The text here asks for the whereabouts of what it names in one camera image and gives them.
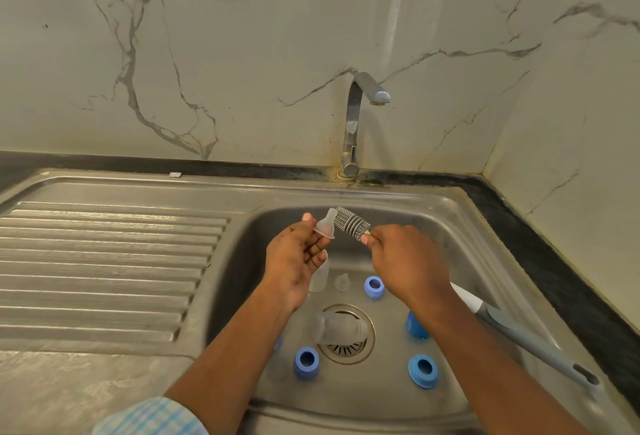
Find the person's right hand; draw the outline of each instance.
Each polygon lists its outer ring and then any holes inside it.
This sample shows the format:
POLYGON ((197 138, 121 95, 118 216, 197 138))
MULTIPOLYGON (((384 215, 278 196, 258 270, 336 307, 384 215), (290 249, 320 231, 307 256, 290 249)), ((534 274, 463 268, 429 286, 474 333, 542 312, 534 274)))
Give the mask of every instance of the person's right hand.
POLYGON ((360 241, 371 249, 373 268, 382 282, 410 309, 414 302, 452 292, 444 255, 415 226, 376 226, 360 241))

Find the black granite edge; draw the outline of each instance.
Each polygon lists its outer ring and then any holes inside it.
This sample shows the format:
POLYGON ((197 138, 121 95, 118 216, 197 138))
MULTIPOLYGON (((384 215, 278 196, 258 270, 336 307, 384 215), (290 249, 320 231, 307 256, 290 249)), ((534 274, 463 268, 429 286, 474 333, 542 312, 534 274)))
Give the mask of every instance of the black granite edge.
MULTIPOLYGON (((0 190, 41 169, 93 170, 329 181, 331 168, 220 163, 144 157, 80 156, 0 151, 0 190)), ((640 415, 640 336, 588 286, 503 197, 482 177, 444 173, 363 171, 358 183, 370 186, 462 188, 601 369, 640 415)))

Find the person's right arm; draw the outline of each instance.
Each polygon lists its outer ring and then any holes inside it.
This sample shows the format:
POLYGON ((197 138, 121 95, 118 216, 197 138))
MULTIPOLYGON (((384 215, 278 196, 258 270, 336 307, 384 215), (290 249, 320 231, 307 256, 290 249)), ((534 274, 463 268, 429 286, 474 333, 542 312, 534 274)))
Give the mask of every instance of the person's right arm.
POLYGON ((440 249, 413 226, 371 229, 362 242, 389 291, 432 335, 487 433, 588 435, 500 348, 449 283, 440 249))

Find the person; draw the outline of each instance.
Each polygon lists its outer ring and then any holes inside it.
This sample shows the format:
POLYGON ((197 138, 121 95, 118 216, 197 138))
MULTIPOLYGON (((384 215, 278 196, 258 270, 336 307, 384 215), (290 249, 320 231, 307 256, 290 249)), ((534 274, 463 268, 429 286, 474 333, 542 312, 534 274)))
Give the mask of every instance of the person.
MULTIPOLYGON (((315 225, 305 213, 269 243, 258 287, 163 397, 108 417, 94 435, 236 433, 278 337, 326 259, 330 240, 315 225)), ((388 224, 361 241, 388 290, 435 339, 487 433, 588 433, 482 328, 428 237, 414 226, 388 224)))

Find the drain ring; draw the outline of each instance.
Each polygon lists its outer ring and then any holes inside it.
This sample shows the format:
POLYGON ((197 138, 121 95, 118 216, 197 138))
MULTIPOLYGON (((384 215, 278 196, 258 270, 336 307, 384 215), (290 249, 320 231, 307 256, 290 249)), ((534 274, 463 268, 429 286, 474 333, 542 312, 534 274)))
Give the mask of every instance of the drain ring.
POLYGON ((353 305, 336 304, 324 309, 325 312, 345 313, 355 318, 364 320, 367 325, 367 338, 362 342, 351 345, 318 344, 320 352, 327 358, 338 364, 357 364, 364 361, 373 350, 376 343, 376 331, 373 328, 371 319, 362 310, 353 305))

